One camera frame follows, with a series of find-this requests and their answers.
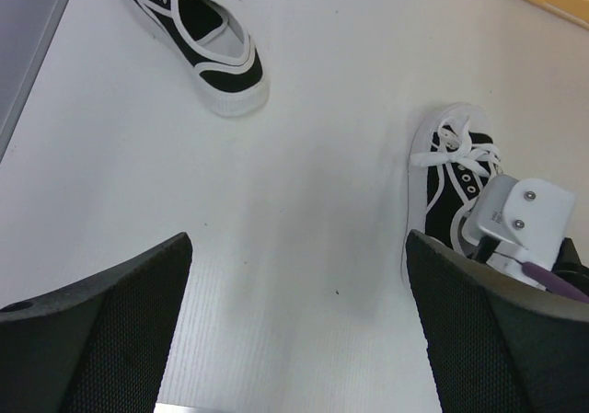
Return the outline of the black white sneaker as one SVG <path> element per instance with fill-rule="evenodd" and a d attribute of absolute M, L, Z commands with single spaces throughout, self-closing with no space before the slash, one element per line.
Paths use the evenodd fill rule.
<path fill-rule="evenodd" d="M 257 46 L 222 0 L 125 0 L 148 32 L 188 69 L 197 96 L 221 117 L 260 109 L 270 82 Z"/>

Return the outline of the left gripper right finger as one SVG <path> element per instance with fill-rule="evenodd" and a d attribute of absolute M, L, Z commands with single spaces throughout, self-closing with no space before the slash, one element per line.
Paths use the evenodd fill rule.
<path fill-rule="evenodd" d="M 465 258 L 418 231 L 407 269 L 444 412 L 585 412 L 588 305 Z"/>

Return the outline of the white sneaker sole up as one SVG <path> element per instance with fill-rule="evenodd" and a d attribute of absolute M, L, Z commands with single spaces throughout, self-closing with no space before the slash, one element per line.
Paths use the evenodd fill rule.
<path fill-rule="evenodd" d="M 489 180 L 502 173 L 500 150 L 483 109 L 435 109 L 414 134 L 408 158 L 406 232 L 421 232 L 460 255 L 478 242 L 462 227 Z"/>

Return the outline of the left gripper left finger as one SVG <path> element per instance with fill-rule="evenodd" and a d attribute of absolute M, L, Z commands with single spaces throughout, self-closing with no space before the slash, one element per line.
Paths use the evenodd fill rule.
<path fill-rule="evenodd" d="M 154 411 L 191 259 L 191 240 L 179 233 L 2 308 L 2 411 Z"/>

